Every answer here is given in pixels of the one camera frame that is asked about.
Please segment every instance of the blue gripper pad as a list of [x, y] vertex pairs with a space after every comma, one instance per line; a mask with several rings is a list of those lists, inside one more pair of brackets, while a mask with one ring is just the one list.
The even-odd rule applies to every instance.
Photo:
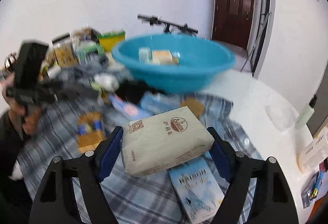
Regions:
[[232, 181], [232, 174], [235, 167], [235, 151], [228, 142], [223, 141], [219, 137], [213, 127], [207, 128], [207, 131], [215, 140], [209, 151], [210, 155], [220, 176], [230, 183]]
[[107, 178], [120, 154], [120, 141], [123, 135], [123, 128], [115, 127], [110, 137], [106, 141], [102, 141], [96, 149], [96, 177], [98, 182], [102, 182]]

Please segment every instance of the black bottle cap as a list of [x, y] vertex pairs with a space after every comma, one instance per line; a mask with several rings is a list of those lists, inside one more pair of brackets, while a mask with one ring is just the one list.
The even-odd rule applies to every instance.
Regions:
[[314, 108], [316, 102], [317, 102], [317, 95], [315, 94], [315, 95], [313, 96], [313, 98], [311, 99], [311, 101], [310, 101], [310, 103], [309, 103], [309, 106], [310, 106], [311, 108]]

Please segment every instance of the floor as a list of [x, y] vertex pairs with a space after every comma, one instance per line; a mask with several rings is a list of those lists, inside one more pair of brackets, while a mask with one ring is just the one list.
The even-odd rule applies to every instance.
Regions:
[[[232, 68], [237, 71], [240, 71], [241, 68], [243, 67], [245, 61], [247, 60], [246, 50], [242, 49], [241, 47], [237, 47], [235, 45], [231, 45], [226, 42], [219, 41], [219, 43], [221, 45], [224, 45], [226, 48], [230, 49], [235, 54], [236, 63]], [[249, 60], [247, 61], [246, 65], [243, 69], [243, 72], [252, 72], [251, 62]]]

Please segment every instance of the green lid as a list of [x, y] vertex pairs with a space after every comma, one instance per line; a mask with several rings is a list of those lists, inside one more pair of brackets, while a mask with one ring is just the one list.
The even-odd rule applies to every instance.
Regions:
[[98, 39], [102, 39], [102, 38], [111, 38], [111, 37], [116, 37], [116, 36], [120, 36], [120, 35], [125, 35], [125, 31], [111, 31], [102, 35], [98, 35]]

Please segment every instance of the yellow container with green lid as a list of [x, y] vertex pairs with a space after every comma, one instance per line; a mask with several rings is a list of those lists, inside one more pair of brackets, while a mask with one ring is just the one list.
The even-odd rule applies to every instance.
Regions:
[[125, 40], [125, 31], [112, 31], [98, 35], [99, 43], [105, 52], [110, 52], [116, 43]]

